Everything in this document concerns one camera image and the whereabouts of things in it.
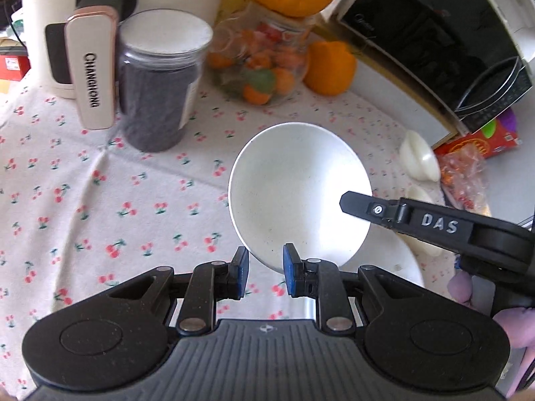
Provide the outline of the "cream Changhong air fryer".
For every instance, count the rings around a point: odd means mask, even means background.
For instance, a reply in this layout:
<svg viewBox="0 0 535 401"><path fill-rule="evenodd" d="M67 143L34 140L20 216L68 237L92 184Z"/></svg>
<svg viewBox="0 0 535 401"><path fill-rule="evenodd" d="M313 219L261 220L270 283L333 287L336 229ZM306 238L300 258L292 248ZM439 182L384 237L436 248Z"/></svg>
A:
<svg viewBox="0 0 535 401"><path fill-rule="evenodd" d="M74 99L86 129L114 124L119 24L149 9L190 12L211 24L221 0L22 0L33 74L53 94Z"/></svg>

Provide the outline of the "cream bowl far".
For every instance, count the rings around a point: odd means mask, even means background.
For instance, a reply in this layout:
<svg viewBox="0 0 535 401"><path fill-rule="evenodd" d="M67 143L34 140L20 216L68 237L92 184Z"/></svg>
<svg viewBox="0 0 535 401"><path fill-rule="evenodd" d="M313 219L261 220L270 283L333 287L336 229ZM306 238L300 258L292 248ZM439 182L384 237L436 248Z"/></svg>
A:
<svg viewBox="0 0 535 401"><path fill-rule="evenodd" d="M418 181L439 182L441 171L436 155L425 139L408 130L399 148L399 159L408 175Z"/></svg>

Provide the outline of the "plain white plate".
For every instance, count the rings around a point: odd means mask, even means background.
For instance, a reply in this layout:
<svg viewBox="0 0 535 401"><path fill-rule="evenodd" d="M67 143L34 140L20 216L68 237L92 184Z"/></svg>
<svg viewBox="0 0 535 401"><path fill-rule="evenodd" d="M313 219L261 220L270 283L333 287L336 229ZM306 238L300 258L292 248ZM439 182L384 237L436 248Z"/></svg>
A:
<svg viewBox="0 0 535 401"><path fill-rule="evenodd" d="M362 265L374 265L392 272L418 286L424 286L422 272L413 252L394 232L380 226L368 226L364 235L360 228L331 230L315 234L305 243L295 241L301 257L323 257L337 263L341 271L357 272Z"/></svg>

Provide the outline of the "cream bowl near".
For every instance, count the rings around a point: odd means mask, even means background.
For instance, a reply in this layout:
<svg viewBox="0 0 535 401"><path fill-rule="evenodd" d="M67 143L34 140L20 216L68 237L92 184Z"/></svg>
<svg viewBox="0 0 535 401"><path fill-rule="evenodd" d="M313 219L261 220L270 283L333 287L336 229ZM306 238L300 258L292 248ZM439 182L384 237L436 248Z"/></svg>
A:
<svg viewBox="0 0 535 401"><path fill-rule="evenodd" d="M433 199L429 196L429 194L419 185L413 185L411 186L405 195L408 199L413 199L419 202L433 204ZM403 218L404 223L407 225L418 225L419 227L423 226L429 226L433 222L433 216L429 213L424 212L423 214L420 213L414 213L414 211L410 211L405 215ZM428 244L425 241L419 240L417 238L414 238L412 235L407 235L405 233L397 233L408 245L408 247L411 249L411 251L415 255L426 255L429 257L438 257L442 254L442 248L437 247L432 244Z"/></svg>

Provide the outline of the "clear jar dark contents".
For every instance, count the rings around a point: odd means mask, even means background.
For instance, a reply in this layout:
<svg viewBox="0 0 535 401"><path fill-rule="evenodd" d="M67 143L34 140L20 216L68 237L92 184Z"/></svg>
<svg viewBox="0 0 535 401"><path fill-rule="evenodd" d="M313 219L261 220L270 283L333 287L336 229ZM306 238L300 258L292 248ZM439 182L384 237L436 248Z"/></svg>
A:
<svg viewBox="0 0 535 401"><path fill-rule="evenodd" d="M206 21L176 9L151 9L122 22L121 130L134 148L162 152L181 141L212 38Z"/></svg>

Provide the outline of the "cherry print tablecloth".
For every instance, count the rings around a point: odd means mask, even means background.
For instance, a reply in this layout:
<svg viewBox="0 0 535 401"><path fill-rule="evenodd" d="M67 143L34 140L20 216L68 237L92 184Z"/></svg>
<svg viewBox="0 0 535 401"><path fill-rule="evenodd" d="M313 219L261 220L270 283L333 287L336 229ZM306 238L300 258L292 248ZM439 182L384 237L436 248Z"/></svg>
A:
<svg viewBox="0 0 535 401"><path fill-rule="evenodd" d="M279 122L331 130L358 154L373 192L414 185L398 164L405 128L353 93L298 89L272 109L200 89L180 144L150 154L118 128L84 129L74 102L30 78L1 100L1 396L33 390L24 334L39 319L158 265L188 272L232 257L231 167L241 148Z"/></svg>

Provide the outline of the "white straight-sided bowl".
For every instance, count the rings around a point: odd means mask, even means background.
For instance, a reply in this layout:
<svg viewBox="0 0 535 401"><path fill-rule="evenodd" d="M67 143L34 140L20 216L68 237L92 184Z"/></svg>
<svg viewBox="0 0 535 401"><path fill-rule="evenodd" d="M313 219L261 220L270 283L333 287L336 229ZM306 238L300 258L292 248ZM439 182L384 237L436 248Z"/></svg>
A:
<svg viewBox="0 0 535 401"><path fill-rule="evenodd" d="M348 191L372 193L354 150L320 126L287 122L261 131L239 152L228 203L247 250L282 272L285 244L294 244L303 259L343 265L353 258L370 225L340 208Z"/></svg>

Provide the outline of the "cream bowl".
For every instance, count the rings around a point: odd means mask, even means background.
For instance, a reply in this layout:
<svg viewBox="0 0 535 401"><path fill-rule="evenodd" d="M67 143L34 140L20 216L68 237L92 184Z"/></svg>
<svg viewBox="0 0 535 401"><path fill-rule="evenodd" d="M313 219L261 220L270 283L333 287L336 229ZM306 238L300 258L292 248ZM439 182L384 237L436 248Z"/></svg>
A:
<svg viewBox="0 0 535 401"><path fill-rule="evenodd" d="M441 171L436 155L425 139L408 130L399 148L399 159L408 175L418 181L439 182Z"/></svg>
<svg viewBox="0 0 535 401"><path fill-rule="evenodd" d="M408 199L413 199L419 202L433 204L433 199L429 196L429 194L419 185L413 185L411 186L405 195ZM433 216L429 213L424 212L423 214L420 213L414 213L414 211L410 211L405 215L403 218L404 223L407 225L418 225L419 227L423 226L429 226L433 222ZM437 247L432 244L428 244L425 241L419 240L417 238L414 238L412 235L407 235L405 233L397 233L408 245L408 247L411 249L411 251L415 255L426 255L429 257L438 257L442 254L442 248Z"/></svg>

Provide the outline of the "red snack package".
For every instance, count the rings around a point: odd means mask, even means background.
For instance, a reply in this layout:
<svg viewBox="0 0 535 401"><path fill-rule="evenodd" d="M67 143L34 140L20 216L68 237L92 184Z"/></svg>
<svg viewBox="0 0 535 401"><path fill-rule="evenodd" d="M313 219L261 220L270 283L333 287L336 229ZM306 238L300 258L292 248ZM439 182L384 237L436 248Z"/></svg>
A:
<svg viewBox="0 0 535 401"><path fill-rule="evenodd" d="M521 139L514 130L504 126L501 120L495 119L473 134L459 136L443 143L434 150L434 153L440 157L455 152L466 145L474 145L484 158L489 158L503 151L517 148L521 145Z"/></svg>

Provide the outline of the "white wooden-edged stand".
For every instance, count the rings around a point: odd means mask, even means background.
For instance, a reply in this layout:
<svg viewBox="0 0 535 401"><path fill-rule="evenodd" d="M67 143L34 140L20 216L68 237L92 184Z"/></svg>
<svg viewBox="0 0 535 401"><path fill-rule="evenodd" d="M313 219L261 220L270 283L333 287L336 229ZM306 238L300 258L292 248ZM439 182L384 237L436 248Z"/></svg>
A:
<svg viewBox="0 0 535 401"><path fill-rule="evenodd" d="M432 147L459 134L453 117L403 68L345 27L319 18L314 34L326 41L346 42L357 60L351 92L375 105Z"/></svg>

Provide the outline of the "black microwave oven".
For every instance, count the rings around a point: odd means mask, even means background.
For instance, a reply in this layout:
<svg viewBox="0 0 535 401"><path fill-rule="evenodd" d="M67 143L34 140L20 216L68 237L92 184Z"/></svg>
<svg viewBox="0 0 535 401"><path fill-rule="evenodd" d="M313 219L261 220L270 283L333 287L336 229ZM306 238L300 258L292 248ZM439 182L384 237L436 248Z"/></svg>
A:
<svg viewBox="0 0 535 401"><path fill-rule="evenodd" d="M463 132L534 86L534 0L341 0L335 19L410 74Z"/></svg>

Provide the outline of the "glass teapot with fruit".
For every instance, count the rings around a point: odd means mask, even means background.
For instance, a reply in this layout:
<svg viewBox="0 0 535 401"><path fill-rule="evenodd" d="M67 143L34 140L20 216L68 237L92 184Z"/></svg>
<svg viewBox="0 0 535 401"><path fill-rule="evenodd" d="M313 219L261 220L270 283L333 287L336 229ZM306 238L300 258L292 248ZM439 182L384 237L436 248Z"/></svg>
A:
<svg viewBox="0 0 535 401"><path fill-rule="evenodd" d="M256 106L287 101L307 72L313 20L248 3L214 29L206 58L213 83L229 97Z"/></svg>

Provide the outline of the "large orange on table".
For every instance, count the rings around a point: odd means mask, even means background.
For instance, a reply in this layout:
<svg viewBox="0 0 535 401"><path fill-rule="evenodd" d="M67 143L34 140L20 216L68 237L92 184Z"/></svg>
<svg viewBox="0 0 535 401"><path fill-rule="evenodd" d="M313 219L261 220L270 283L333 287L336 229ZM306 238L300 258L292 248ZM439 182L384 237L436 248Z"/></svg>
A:
<svg viewBox="0 0 535 401"><path fill-rule="evenodd" d="M307 58L303 83L312 92L334 97L349 89L357 60L345 42L312 42L307 47Z"/></svg>

